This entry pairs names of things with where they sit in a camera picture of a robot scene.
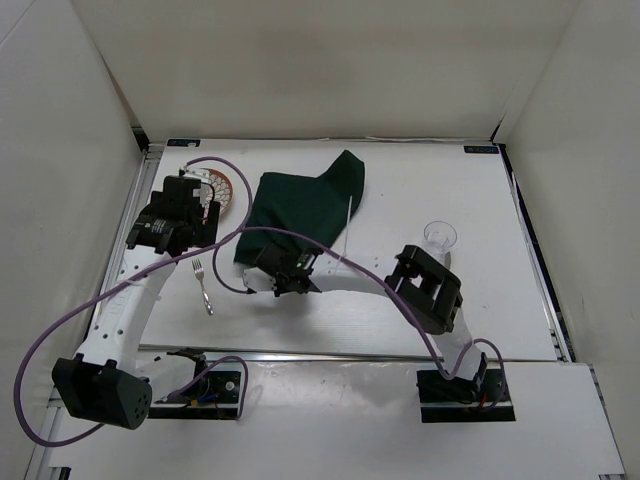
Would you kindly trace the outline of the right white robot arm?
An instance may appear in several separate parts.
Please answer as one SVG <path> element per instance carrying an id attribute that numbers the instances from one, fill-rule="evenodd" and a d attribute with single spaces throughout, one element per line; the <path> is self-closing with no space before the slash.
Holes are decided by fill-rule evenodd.
<path id="1" fill-rule="evenodd" d="M 484 395 L 486 355 L 473 343 L 464 318 L 461 281 L 418 246 L 407 245 L 395 257 L 349 259 L 317 247 L 294 254 L 272 243 L 243 271 L 242 280 L 249 292 L 276 297 L 333 291 L 386 296 L 412 314 L 409 323 L 430 336 L 440 352 L 447 377 L 437 395 L 463 404 Z"/>

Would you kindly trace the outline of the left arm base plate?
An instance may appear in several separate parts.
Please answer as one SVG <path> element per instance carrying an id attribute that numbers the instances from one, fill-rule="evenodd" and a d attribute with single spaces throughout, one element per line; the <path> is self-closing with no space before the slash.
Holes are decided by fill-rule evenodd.
<path id="1" fill-rule="evenodd" d="M 237 355 L 209 361 L 186 348 L 156 356 L 134 374 L 152 388 L 151 419 L 238 420 L 248 387 L 248 365 Z"/>

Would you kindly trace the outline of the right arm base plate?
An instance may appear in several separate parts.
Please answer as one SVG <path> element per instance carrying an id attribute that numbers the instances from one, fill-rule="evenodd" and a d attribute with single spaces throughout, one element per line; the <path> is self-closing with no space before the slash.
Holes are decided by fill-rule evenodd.
<path id="1" fill-rule="evenodd" d="M 500 369 L 488 369 L 479 388 L 458 378 L 447 381 L 437 370 L 418 370 L 416 377 L 422 423 L 516 420 L 514 405 Z"/>

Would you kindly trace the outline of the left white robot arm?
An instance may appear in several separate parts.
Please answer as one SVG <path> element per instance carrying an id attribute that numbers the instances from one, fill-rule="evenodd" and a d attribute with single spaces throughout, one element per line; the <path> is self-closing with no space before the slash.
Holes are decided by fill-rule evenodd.
<path id="1" fill-rule="evenodd" d="M 52 371 L 71 416 L 134 430 L 172 392 L 188 400 L 208 392 L 203 355 L 175 351 L 139 364 L 137 354 L 176 258 L 216 240 L 220 205 L 209 191 L 198 178 L 168 176 L 134 221 L 118 275 L 122 290 L 103 301 L 75 356 L 58 359 Z"/>

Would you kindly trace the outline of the orange patterned plate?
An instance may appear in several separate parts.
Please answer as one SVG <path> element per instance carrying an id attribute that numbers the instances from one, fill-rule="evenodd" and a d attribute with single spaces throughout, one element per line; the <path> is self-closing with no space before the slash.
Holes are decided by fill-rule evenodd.
<path id="1" fill-rule="evenodd" d="M 215 169 L 205 169 L 204 178 L 207 188 L 206 203 L 217 202 L 220 205 L 220 214 L 225 214 L 233 199 L 234 190 L 231 180 L 223 172 Z"/>

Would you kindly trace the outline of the dark green cloth napkin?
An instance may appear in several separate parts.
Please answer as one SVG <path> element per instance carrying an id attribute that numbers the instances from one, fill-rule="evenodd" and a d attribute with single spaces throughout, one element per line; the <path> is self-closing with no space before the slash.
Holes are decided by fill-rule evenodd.
<path id="1" fill-rule="evenodd" d="M 272 243 L 294 254 L 311 247 L 304 239 L 279 234 L 276 229 L 332 246 L 347 220 L 355 216 L 364 185 L 365 164 L 348 150 L 317 177 L 264 173 L 247 225 L 265 229 L 240 235 L 234 261 L 253 265 L 259 253 Z"/>

